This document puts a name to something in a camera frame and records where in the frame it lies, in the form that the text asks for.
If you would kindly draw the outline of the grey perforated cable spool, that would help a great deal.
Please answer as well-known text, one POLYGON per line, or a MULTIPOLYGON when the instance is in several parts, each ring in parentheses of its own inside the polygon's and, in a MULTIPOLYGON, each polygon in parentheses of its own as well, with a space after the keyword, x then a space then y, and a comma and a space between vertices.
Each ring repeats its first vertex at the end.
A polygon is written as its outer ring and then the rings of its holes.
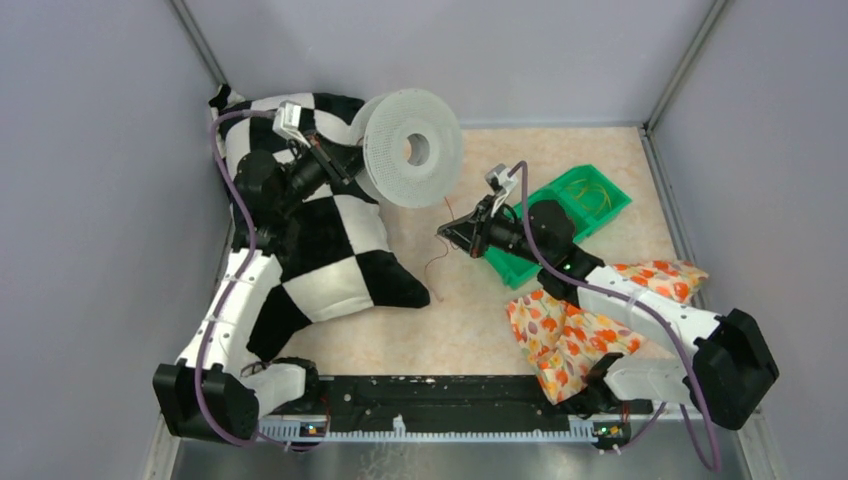
POLYGON ((429 207, 458 183, 462 131, 450 107, 427 90, 403 89, 369 100, 354 117, 350 135, 365 164, 356 181, 379 201, 429 207))

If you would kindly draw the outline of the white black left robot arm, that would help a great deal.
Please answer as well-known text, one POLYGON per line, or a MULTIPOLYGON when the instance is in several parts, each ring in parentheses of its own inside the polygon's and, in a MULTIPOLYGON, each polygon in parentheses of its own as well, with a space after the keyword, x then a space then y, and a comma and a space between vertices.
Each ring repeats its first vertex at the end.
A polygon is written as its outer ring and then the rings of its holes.
POLYGON ((287 404, 308 413, 321 393, 312 363, 263 361, 248 349, 263 307, 281 291, 283 261, 294 250, 292 213, 319 188, 346 186, 364 170, 361 147, 314 133, 287 143, 293 161, 253 150, 225 168, 236 232, 225 277, 197 333, 152 384, 176 437, 244 446, 261 418, 287 404))

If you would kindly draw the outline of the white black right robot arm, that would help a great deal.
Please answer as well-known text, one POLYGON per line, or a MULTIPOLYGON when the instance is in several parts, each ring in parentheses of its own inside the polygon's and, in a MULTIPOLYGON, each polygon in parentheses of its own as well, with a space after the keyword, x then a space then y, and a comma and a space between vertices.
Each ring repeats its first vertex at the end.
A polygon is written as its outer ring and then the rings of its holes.
POLYGON ((739 309, 703 310, 654 292, 581 249, 574 233, 572 219, 554 200, 530 205, 522 218, 492 195, 437 229, 473 258, 495 248, 541 266, 537 278, 546 293, 616 320, 671 352, 665 359, 605 354, 586 385, 594 409, 660 401, 694 407, 715 425, 741 429, 779 377, 755 318, 739 309))

